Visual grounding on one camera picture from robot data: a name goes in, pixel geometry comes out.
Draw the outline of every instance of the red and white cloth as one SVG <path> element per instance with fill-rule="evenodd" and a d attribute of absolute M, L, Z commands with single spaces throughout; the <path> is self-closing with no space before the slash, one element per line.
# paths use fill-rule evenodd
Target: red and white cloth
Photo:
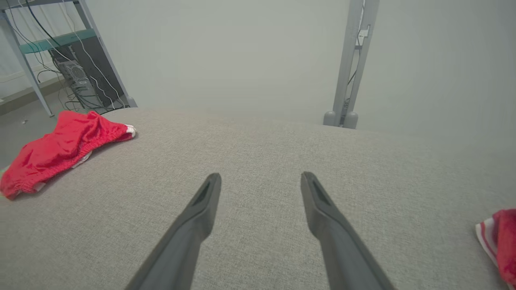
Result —
<path fill-rule="evenodd" d="M 516 209 L 502 210 L 475 226 L 484 251 L 510 290 L 516 289 Z"/>
<path fill-rule="evenodd" d="M 108 121 L 93 111 L 63 111 L 52 133 L 21 149 L 2 175 L 0 191 L 10 200 L 22 192 L 35 193 L 53 176 L 86 161 L 94 149 L 135 135 L 133 126 Z"/>

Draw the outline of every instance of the red velvet fabric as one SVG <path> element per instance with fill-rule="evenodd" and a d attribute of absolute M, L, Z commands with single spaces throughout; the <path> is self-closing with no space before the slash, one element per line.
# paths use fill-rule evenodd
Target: red velvet fabric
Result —
<path fill-rule="evenodd" d="M 71 168 L 93 149 L 131 138 L 126 125 L 108 121 L 93 111 L 63 111 L 52 133 L 21 149 L 2 176 L 0 191 L 10 200 L 20 192 L 35 193 L 36 184 Z"/>
<path fill-rule="evenodd" d="M 516 286 L 516 209 L 502 210 L 493 215 L 494 242 L 498 246 L 496 261 L 500 276 Z"/>

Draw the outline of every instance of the baseboard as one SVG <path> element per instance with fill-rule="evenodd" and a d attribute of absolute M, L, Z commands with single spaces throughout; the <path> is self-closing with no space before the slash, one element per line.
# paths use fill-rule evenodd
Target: baseboard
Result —
<path fill-rule="evenodd" d="M 46 97 L 47 95 L 61 89 L 61 83 L 59 83 L 59 79 L 55 77 L 39 84 L 39 88 L 43 94 L 43 97 Z M 0 102 L 0 116 L 35 101 L 39 101 L 39 99 L 32 87 L 7 96 L 2 99 L 2 102 Z"/>

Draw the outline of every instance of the desk leg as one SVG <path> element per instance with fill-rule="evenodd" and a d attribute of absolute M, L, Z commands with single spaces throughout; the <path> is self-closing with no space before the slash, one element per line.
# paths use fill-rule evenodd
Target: desk leg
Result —
<path fill-rule="evenodd" d="M 32 69 L 30 68 L 29 62 L 27 61 L 27 58 L 25 57 L 25 54 L 23 54 L 20 51 L 20 43 L 18 41 L 18 37 L 16 36 L 16 33 L 14 30 L 12 30 L 11 26 L 9 25 L 9 19 L 7 18 L 7 15 L 5 13 L 0 13 L 0 24 L 2 26 L 2 29 L 4 31 L 9 30 L 11 33 L 7 33 L 5 36 L 7 38 L 7 41 L 12 47 L 12 50 L 14 51 L 14 54 L 16 54 L 16 58 L 20 62 L 20 65 L 23 68 L 23 71 L 25 72 L 25 75 L 29 79 L 30 84 L 32 85 L 32 88 L 34 88 L 34 92 L 38 96 L 39 101 L 43 105 L 43 108 L 45 109 L 46 113 L 49 115 L 49 117 L 53 117 L 54 114 L 52 111 L 50 111 L 49 106 L 46 104 L 45 99 L 43 98 L 43 94 L 41 93 L 39 89 L 38 82 L 36 80 L 36 77 L 34 76 Z"/>

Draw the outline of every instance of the white wall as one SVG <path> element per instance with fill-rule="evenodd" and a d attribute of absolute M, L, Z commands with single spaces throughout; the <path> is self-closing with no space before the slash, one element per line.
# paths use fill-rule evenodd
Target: white wall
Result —
<path fill-rule="evenodd" d="M 10 5 L 15 5 L 16 3 L 16 0 L 9 1 Z M 66 7 L 71 19 L 66 16 L 64 4 L 42 5 L 32 7 L 32 9 L 34 15 L 41 22 L 41 25 L 43 25 L 43 27 L 45 27 L 52 36 L 71 33 L 73 31 L 72 19 L 76 25 L 76 30 L 84 29 L 84 25 L 80 20 L 73 3 L 66 3 Z M 14 17 L 16 25 L 20 29 L 21 33 L 30 41 L 47 38 L 47 36 L 35 24 L 35 21 L 27 8 L 14 8 L 12 10 L 12 16 L 10 11 L 6 10 L 6 14 L 11 23 L 12 17 Z M 14 54 L 14 51 L 7 42 L 6 35 L 10 33 L 11 32 L 8 30 L 4 31 L 4 29 L 0 29 L 0 99 L 31 87 L 27 76 L 25 76 L 20 63 Z M 18 40 L 21 44 L 25 44 L 25 41 L 19 36 Z M 43 57 L 43 63 L 49 68 L 55 70 L 49 53 L 42 52 L 41 55 Z M 39 54 L 27 54 L 26 56 L 35 75 L 44 70 L 43 66 L 36 60 L 37 57 L 41 61 Z M 39 80 L 44 82 L 56 77 L 57 75 L 53 72 L 44 72 L 41 73 Z"/>
<path fill-rule="evenodd" d="M 316 124 L 333 107 L 349 1 L 87 4 L 139 107 Z"/>
<path fill-rule="evenodd" d="M 514 146 L 516 1 L 381 1 L 354 110 L 362 130 Z"/>

